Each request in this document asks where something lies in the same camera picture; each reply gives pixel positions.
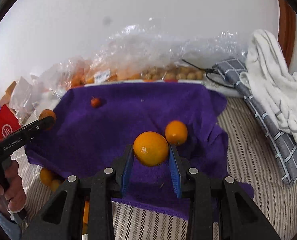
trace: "red bag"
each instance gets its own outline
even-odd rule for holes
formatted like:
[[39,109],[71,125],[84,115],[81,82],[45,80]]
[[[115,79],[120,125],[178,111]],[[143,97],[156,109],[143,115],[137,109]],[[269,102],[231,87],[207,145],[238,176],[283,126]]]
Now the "red bag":
[[7,105],[2,106],[0,110],[0,140],[20,128],[21,125],[19,124],[18,119]]

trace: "yellow fruit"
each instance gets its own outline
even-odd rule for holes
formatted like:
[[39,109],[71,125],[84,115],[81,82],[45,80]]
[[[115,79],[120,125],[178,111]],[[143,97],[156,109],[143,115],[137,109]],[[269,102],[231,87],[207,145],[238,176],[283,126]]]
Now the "yellow fruit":
[[50,188],[53,192],[56,192],[57,188],[62,184],[59,179],[53,179]]
[[50,187],[53,180],[53,173],[46,168],[40,171],[40,180],[45,185]]
[[83,226],[82,226],[82,235],[86,235],[87,234],[87,227],[88,227],[88,225],[86,223],[83,223]]
[[84,224],[87,224],[88,223],[88,212],[89,212],[89,208],[90,208],[90,202],[85,201],[84,214],[83,214],[83,223]]
[[156,166],[165,161],[169,154],[165,138],[156,132],[144,132],[134,141],[135,157],[145,166]]
[[165,129],[165,137],[170,144],[181,145],[187,140],[186,125],[180,121],[170,122]]

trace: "metal bolt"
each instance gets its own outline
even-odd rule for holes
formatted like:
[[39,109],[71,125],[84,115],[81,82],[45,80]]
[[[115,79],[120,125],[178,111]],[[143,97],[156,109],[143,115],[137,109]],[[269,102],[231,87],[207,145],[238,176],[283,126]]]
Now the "metal bolt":
[[68,177],[68,182],[75,182],[77,177],[75,175],[71,175]]
[[227,183],[233,183],[233,182],[234,182],[234,178],[231,177],[231,176],[227,176],[227,177],[225,178],[225,181],[226,181]]
[[198,173],[198,169],[197,168],[189,168],[188,172],[191,174],[197,174]]
[[105,169],[104,169],[104,173],[105,173],[105,174],[111,174],[113,171],[114,171],[114,170],[113,170],[111,167],[109,167],[109,168],[105,168]]

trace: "purple cloth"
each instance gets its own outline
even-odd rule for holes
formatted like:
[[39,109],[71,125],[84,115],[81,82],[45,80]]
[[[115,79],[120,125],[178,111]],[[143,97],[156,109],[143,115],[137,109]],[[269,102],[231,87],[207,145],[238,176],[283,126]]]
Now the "purple cloth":
[[[91,107],[92,97],[101,107]],[[199,84],[124,83],[69,90],[54,109],[56,124],[27,144],[30,163],[64,178],[93,176],[124,153],[127,144],[146,131],[164,135],[167,124],[180,120],[188,140],[180,156],[210,177],[227,175],[228,136],[217,125],[226,98]],[[252,197],[248,184],[244,190]],[[168,163],[146,167],[135,158],[126,196],[116,201],[188,218],[189,201],[176,198]]]

